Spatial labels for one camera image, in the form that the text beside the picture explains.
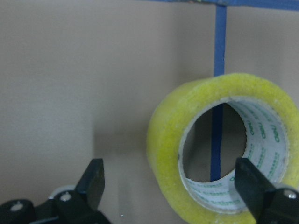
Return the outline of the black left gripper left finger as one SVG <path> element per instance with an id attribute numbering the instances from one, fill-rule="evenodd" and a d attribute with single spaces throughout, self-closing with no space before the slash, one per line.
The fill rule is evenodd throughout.
<path id="1" fill-rule="evenodd" d="M 2 224 L 108 224 L 98 210 L 105 188 L 102 159 L 92 159 L 76 186 L 56 189 L 42 204 L 14 199 L 0 206 Z"/>

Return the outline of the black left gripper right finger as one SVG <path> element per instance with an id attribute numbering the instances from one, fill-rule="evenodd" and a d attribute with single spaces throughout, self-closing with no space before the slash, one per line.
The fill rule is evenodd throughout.
<path id="1" fill-rule="evenodd" d="M 235 189 L 257 224 L 299 222 L 299 192 L 271 183 L 248 158 L 236 159 Z"/>

